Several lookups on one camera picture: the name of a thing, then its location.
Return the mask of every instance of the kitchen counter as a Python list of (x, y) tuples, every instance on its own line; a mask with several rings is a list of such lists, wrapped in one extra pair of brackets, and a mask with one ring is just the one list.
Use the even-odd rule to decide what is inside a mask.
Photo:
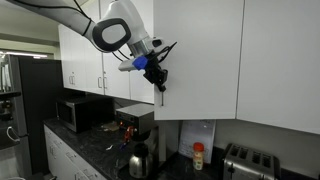
[[(64, 127), (59, 120), (50, 119), (44, 124), (76, 153), (86, 160), (102, 176), (108, 179), (130, 180), (128, 160), (135, 143), (130, 143), (124, 150), (119, 147), (123, 143), (124, 131), (105, 132), (96, 127), (92, 130), (76, 134)], [(192, 160), (179, 154), (172, 157), (150, 179), (160, 180), (215, 180), (218, 179), (218, 168), (206, 165), (202, 171), (193, 169)]]

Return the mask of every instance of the ceiling light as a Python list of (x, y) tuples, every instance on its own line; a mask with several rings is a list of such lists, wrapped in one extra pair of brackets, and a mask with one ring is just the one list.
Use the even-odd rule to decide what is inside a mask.
[(19, 56), (32, 56), (32, 57), (39, 57), (39, 58), (48, 57), (45, 54), (32, 54), (32, 53), (19, 53), (19, 52), (7, 52), (6, 54), (19, 55)]

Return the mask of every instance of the paper sign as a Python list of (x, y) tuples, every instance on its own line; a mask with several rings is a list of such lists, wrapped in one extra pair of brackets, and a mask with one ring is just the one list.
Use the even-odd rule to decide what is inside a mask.
[(210, 164), (212, 157), (215, 120), (183, 121), (180, 135), (179, 153), (193, 158), (193, 144), (204, 145), (204, 162)]

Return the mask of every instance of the white wall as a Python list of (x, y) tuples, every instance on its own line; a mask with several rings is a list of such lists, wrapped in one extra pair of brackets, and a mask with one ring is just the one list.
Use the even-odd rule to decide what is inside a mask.
[(0, 33), (59, 41), (58, 23), (34, 13), (0, 6)]

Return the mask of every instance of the lower cabinet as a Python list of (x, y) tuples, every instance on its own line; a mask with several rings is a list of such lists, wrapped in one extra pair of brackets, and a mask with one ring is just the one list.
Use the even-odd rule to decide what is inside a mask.
[(107, 180), (45, 127), (49, 170), (57, 180)]

